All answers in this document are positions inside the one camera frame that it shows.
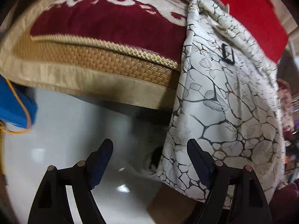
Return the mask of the white black-patterned coat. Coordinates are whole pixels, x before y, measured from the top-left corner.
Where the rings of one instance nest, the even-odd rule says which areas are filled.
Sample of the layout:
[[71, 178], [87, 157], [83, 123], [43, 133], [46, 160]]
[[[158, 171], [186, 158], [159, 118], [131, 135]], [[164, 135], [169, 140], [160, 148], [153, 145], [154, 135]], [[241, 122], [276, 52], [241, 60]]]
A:
[[187, 37], [156, 178], [205, 201], [209, 190], [187, 154], [195, 139], [227, 166], [250, 165], [270, 201], [284, 174], [277, 66], [217, 0], [185, 0]]

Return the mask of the blue stool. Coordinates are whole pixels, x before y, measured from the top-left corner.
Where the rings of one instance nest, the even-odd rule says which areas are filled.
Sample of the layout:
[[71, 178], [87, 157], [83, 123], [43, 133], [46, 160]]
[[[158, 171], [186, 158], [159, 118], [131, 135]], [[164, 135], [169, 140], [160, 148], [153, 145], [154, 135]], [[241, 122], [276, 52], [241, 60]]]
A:
[[[34, 124], [38, 106], [34, 100], [24, 93], [14, 89], [19, 99], [29, 112], [31, 124]], [[13, 95], [7, 81], [1, 76], [1, 120], [11, 123], [20, 128], [27, 127], [27, 117], [21, 105]]]

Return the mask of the red quilt on sofa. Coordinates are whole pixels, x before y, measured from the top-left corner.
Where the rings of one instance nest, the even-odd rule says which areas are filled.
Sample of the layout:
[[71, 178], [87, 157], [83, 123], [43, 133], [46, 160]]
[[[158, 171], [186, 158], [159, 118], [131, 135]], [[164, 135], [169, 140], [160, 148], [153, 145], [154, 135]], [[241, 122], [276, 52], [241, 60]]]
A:
[[256, 39], [265, 55], [278, 63], [288, 35], [274, 12], [271, 0], [220, 0], [229, 5], [229, 13]]

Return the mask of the floral red beige blanket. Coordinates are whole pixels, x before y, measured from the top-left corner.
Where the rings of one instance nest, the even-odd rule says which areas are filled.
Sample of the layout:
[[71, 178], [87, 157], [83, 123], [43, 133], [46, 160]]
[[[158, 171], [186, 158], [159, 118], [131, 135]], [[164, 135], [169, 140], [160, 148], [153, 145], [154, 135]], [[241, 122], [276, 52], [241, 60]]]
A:
[[33, 88], [171, 108], [186, 39], [183, 0], [20, 0], [1, 75]]

